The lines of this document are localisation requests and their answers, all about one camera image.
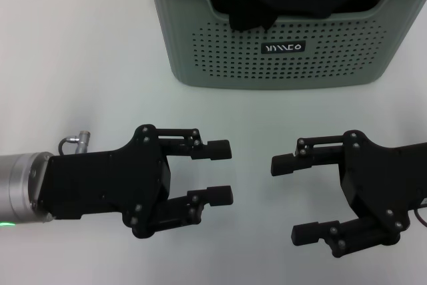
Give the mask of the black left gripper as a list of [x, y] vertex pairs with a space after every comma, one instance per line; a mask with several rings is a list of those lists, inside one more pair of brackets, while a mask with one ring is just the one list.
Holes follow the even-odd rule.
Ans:
[[153, 125], [139, 126], [122, 148], [49, 159], [38, 205], [56, 220], [117, 212], [137, 238], [165, 230], [170, 170]]

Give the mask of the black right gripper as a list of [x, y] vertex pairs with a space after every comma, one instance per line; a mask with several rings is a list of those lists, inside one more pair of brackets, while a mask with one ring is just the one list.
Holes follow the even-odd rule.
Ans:
[[386, 148], [360, 131], [299, 138], [295, 154], [274, 156], [271, 174], [340, 164], [341, 187], [354, 213], [348, 222], [312, 222], [292, 228], [292, 243], [303, 246], [323, 239], [332, 255], [393, 244], [410, 226], [408, 212], [426, 207], [426, 144]]

